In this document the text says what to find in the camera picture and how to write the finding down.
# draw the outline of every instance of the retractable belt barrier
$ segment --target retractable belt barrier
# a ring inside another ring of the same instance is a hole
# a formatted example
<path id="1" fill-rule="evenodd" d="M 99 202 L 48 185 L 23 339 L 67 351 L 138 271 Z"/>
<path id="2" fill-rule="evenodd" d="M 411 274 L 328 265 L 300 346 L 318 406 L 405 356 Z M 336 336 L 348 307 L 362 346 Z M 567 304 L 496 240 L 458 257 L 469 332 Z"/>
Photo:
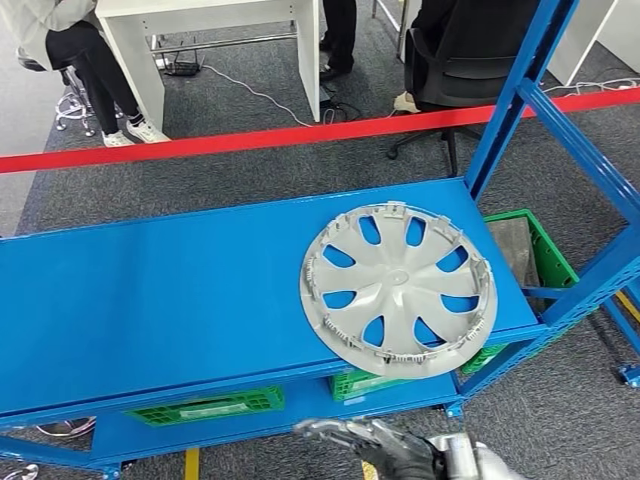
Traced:
<path id="1" fill-rule="evenodd" d="M 558 97 L 553 99 L 553 103 L 565 113 L 640 103 L 640 87 Z M 183 138 L 149 145 L 131 145 L 118 148 L 100 147 L 5 156 L 0 157 L 0 173 L 162 160 L 459 127 L 487 123 L 493 114 L 494 108 L 493 105 L 490 105 L 313 127 L 276 128 Z M 527 108 L 524 114 L 525 117 L 533 117 L 534 115 L 530 108 Z"/>

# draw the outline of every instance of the yellow floor marking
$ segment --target yellow floor marking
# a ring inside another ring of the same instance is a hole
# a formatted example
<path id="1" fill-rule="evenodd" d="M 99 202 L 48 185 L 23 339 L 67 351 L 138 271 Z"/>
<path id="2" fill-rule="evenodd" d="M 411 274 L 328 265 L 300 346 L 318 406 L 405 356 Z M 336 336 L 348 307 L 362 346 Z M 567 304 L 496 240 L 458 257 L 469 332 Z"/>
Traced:
<path id="1" fill-rule="evenodd" d="M 640 323 L 640 312 L 635 308 L 635 305 L 631 303 L 631 300 L 629 300 L 626 295 L 622 292 L 618 292 L 616 294 L 616 297 L 624 305 L 624 308 L 629 310 L 629 313 L 633 315 L 633 318 Z"/>
<path id="2" fill-rule="evenodd" d="M 378 472 L 371 463 L 362 462 L 362 473 L 365 474 L 365 480 L 378 480 Z"/>
<path id="3" fill-rule="evenodd" d="M 200 449 L 191 448 L 184 452 L 184 480 L 200 478 Z"/>

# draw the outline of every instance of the gray cloth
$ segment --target gray cloth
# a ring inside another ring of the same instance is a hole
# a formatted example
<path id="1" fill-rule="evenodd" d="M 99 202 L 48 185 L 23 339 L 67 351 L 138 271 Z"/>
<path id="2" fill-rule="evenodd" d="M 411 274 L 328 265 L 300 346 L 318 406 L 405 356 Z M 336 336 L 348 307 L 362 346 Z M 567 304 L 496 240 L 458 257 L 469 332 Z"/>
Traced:
<path id="1" fill-rule="evenodd" d="M 51 70 L 47 33 L 66 30 L 89 15 L 95 5 L 95 0 L 0 0 L 0 13 L 19 46 Z"/>

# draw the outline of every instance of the blue shelf board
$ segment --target blue shelf board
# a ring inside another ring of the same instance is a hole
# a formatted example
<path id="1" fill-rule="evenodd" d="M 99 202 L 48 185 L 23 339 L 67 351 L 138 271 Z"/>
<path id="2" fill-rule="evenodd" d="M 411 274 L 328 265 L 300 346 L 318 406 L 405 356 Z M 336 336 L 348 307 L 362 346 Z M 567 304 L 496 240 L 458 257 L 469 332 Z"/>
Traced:
<path id="1" fill-rule="evenodd" d="M 91 450 L 93 463 L 117 463 L 180 451 L 191 445 L 217 445 L 291 432 L 307 418 L 383 415 L 398 410 L 455 401 L 451 374 L 389 387 L 362 397 L 336 402 L 325 378 L 290 382 L 283 386 L 285 409 L 250 415 L 152 427 L 125 413 L 99 416 Z"/>
<path id="2" fill-rule="evenodd" d="M 302 309 L 304 253 L 340 213 L 386 201 L 445 215 L 468 235 L 494 271 L 494 332 L 538 324 L 462 178 L 2 239 L 0 327 L 14 341 L 0 349 L 0 421 L 335 370 L 341 360 Z"/>

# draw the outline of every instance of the shoe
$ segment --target shoe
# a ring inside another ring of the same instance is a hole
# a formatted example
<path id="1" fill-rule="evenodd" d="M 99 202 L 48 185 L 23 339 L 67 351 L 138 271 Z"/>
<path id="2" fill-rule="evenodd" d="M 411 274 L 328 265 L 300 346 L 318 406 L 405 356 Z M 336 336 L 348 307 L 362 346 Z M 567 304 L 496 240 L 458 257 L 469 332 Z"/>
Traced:
<path id="1" fill-rule="evenodd" d="M 331 52 L 334 48 L 326 33 L 322 37 L 322 40 L 320 40 L 319 46 L 321 52 Z"/>
<path id="2" fill-rule="evenodd" d="M 396 112 L 420 113 L 414 102 L 414 96 L 408 92 L 401 93 L 393 101 L 393 109 Z"/>
<path id="3" fill-rule="evenodd" d="M 127 122 L 127 130 L 131 135 L 139 138 L 144 143 L 160 143 L 171 140 L 155 128 L 155 125 L 153 125 L 149 120 L 143 120 L 137 127 L 131 125 L 131 122 Z"/>
<path id="4" fill-rule="evenodd" d="M 325 69 L 320 72 L 320 82 L 331 82 L 331 80 L 335 80 L 336 78 L 346 75 L 348 73 L 351 73 L 350 68 L 348 70 L 339 70 L 337 68 L 331 68 L 328 65 L 325 65 Z"/>
<path id="5" fill-rule="evenodd" d="M 105 135 L 104 132 L 103 132 L 102 139 L 104 142 L 105 147 L 126 147 L 127 145 L 135 145 L 135 143 L 125 137 L 122 130 L 109 135 Z"/>

